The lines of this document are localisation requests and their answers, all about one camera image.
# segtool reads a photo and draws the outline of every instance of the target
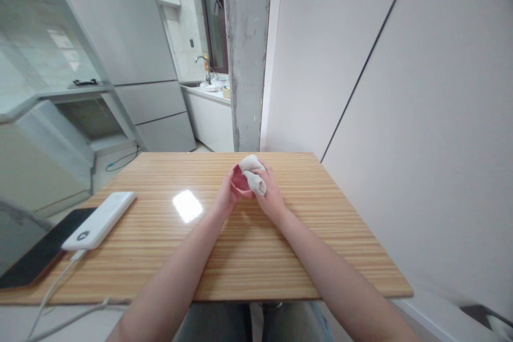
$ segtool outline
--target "wood grain surface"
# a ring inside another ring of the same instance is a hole
[[[135,191],[137,196],[101,246],[72,268],[50,302],[135,298],[201,218],[185,223],[173,198],[189,190],[205,213],[223,176],[247,155],[142,153],[83,205],[99,206],[114,191]],[[287,207],[384,296],[413,295],[406,279],[312,153],[264,152],[258,156],[272,166]],[[67,253],[40,284],[0,293],[0,303],[41,302],[72,254]],[[207,262],[195,301],[319,298],[289,244],[257,201],[237,203]]]

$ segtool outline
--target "pink bowl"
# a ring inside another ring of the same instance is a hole
[[[250,187],[247,185],[247,178],[242,174],[239,165],[235,165],[234,167],[234,176],[231,179],[231,187],[235,194],[242,198],[256,198],[255,193],[251,191]]]

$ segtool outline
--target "jeans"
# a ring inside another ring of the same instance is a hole
[[[331,329],[315,302],[283,303],[263,309],[262,342],[332,342]],[[192,304],[176,342],[251,342],[248,304]]]

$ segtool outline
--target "smartphone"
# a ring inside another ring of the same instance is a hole
[[[71,211],[0,277],[0,290],[31,286],[43,278],[66,253],[61,248],[64,241],[95,210],[96,207]]]

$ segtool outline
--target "tiled wall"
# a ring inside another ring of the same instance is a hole
[[[178,78],[181,81],[202,80],[205,78],[204,62],[194,63],[196,57],[208,54],[201,0],[180,2],[182,6],[177,9],[164,6]]]
[[[55,0],[0,0],[0,95],[98,79]]]

